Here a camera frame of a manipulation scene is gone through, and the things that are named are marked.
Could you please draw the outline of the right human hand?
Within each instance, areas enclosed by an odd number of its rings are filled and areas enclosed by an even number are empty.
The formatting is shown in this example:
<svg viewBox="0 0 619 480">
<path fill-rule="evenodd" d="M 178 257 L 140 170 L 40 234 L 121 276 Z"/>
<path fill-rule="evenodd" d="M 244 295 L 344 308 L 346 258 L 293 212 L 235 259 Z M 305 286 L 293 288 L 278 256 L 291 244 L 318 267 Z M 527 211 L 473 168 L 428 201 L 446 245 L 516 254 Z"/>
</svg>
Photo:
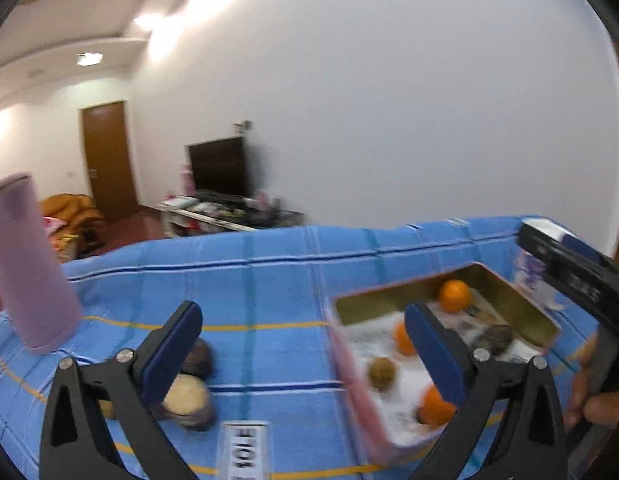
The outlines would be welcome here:
<svg viewBox="0 0 619 480">
<path fill-rule="evenodd" d="M 570 402 L 563 415 L 567 429 L 582 419 L 607 428 L 614 428 L 619 423 L 619 391 L 594 394 L 590 390 L 591 363 L 597 348 L 598 335 L 594 335 L 579 350 L 581 369 L 573 378 Z"/>
</svg>

